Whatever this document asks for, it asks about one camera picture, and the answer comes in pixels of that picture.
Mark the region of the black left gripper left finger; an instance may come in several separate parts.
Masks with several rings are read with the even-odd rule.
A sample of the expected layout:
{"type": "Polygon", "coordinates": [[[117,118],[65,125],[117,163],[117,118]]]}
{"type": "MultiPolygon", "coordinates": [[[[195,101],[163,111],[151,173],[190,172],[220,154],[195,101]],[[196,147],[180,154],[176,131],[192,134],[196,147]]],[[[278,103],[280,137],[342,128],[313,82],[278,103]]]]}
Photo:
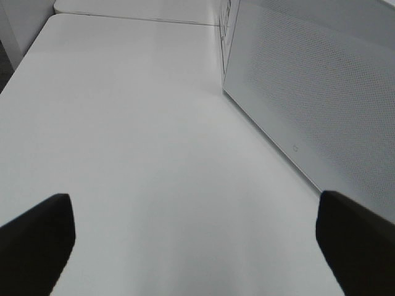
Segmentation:
{"type": "Polygon", "coordinates": [[[75,239],[68,194],[55,194],[1,226],[1,295],[50,295],[75,239]]]}

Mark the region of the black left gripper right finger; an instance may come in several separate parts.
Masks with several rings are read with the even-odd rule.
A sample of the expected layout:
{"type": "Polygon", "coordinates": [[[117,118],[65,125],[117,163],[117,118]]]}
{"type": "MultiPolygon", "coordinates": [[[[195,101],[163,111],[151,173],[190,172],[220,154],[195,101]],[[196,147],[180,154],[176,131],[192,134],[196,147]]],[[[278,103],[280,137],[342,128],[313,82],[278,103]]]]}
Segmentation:
{"type": "Polygon", "coordinates": [[[339,192],[323,191],[315,237],[345,295],[394,295],[394,224],[339,192]]]}

